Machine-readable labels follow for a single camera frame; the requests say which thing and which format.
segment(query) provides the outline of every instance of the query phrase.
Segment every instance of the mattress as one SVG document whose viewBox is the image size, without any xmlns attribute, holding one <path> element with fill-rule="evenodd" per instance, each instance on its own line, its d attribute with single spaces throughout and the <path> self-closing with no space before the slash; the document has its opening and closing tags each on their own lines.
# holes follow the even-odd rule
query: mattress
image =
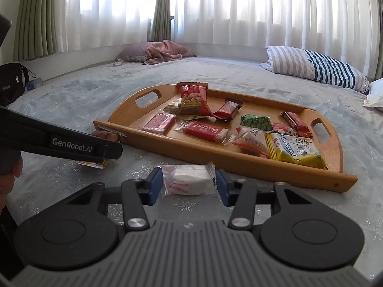
<svg viewBox="0 0 383 287">
<path fill-rule="evenodd" d="M 364 108 L 366 96 L 338 86 L 273 74 L 258 63 L 187 58 L 159 65 L 125 63 L 97 66 L 46 82 L 24 94 L 11 108 L 57 125 L 90 133 L 94 119 L 108 120 L 120 102 L 148 86 L 178 81 L 209 82 L 211 88 L 282 100 L 316 109 L 338 132 L 344 153 L 344 172 L 356 174 L 357 184 L 347 193 L 303 189 L 328 206 L 355 220 L 365 234 L 365 247 L 355 267 L 367 278 L 383 268 L 383 116 Z M 185 162 L 124 146 L 123 155 L 106 169 L 78 165 L 69 160 L 22 153 L 23 174 L 8 196 L 9 210 L 20 224 L 92 182 L 117 186 L 132 177 L 145 177 L 157 165 Z M 270 182 L 259 181 L 260 185 Z M 218 195 L 160 198 L 146 207 L 152 223 L 164 219 L 220 218 L 228 220 Z M 109 217 L 122 222 L 121 206 L 112 205 Z M 270 216 L 269 206 L 257 206 L 255 222 Z"/>
</svg>

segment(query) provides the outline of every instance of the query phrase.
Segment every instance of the green curtain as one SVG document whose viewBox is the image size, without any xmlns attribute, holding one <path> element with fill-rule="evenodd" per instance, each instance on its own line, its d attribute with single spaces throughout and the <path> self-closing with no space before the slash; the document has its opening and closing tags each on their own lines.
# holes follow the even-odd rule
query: green curtain
<svg viewBox="0 0 383 287">
<path fill-rule="evenodd" d="M 13 60 L 30 60 L 56 52 L 54 0 L 20 0 Z"/>
<path fill-rule="evenodd" d="M 171 39 L 170 0 L 156 0 L 149 41 L 162 42 Z"/>
<path fill-rule="evenodd" d="M 380 40 L 379 40 L 379 58 L 378 58 L 378 67 L 375 74 L 375 79 L 380 79 L 383 77 L 383 0 L 378 0 L 379 2 L 379 16 L 380 16 Z"/>
</svg>

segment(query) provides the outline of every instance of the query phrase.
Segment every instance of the wooden tray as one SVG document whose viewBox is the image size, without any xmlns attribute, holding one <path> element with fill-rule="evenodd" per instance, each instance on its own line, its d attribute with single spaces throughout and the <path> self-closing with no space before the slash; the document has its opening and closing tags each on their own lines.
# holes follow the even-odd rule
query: wooden tray
<svg viewBox="0 0 383 287">
<path fill-rule="evenodd" d="M 136 100 L 154 92 L 158 99 L 140 108 Z M 280 115 L 283 111 L 297 113 L 314 134 L 313 141 L 323 155 L 329 170 L 273 161 L 242 153 L 234 145 L 222 146 L 184 133 L 169 130 L 165 135 L 157 135 L 141 130 L 160 109 L 180 97 L 175 85 L 158 85 L 145 88 L 122 102 L 108 122 L 94 121 L 96 129 L 106 127 L 126 135 L 124 143 L 158 154 L 197 164 L 213 161 L 217 168 L 270 181 L 285 181 L 299 187 L 324 189 L 336 192 L 348 191 L 358 180 L 351 174 L 343 174 L 343 153 L 338 135 L 331 123 L 313 109 L 276 100 L 249 95 L 229 93 L 209 89 L 207 101 L 211 111 L 217 111 L 226 97 L 243 100 L 243 106 L 231 122 L 214 118 L 203 119 L 214 125 L 230 128 L 237 135 L 236 127 L 244 114 L 266 115 L 272 123 L 286 123 Z M 330 135 L 326 143 L 320 143 L 313 131 L 317 123 L 322 123 Z"/>
</svg>

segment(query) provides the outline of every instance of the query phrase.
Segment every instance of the purple pillow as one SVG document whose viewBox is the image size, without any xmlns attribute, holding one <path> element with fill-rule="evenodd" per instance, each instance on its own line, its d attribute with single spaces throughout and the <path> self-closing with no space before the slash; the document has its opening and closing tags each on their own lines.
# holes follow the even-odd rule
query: purple pillow
<svg viewBox="0 0 383 287">
<path fill-rule="evenodd" d="M 128 63 L 143 63 L 147 58 L 145 50 L 148 46 L 154 43 L 157 42 L 139 42 L 128 44 L 126 48 L 117 56 L 117 59 L 121 59 Z"/>
</svg>

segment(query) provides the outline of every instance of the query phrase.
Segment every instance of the gray ridged panel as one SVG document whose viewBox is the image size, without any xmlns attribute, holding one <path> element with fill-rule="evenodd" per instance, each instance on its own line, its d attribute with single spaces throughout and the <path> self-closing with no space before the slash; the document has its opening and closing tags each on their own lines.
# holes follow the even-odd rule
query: gray ridged panel
<svg viewBox="0 0 383 287">
<path fill-rule="evenodd" d="M 28 266 L 12 282 L 16 287 L 368 285 L 350 266 L 315 273 L 291 269 L 267 255 L 250 232 L 233 231 L 220 220 L 157 221 L 149 230 L 128 233 L 95 265 L 69 272 Z"/>
</svg>

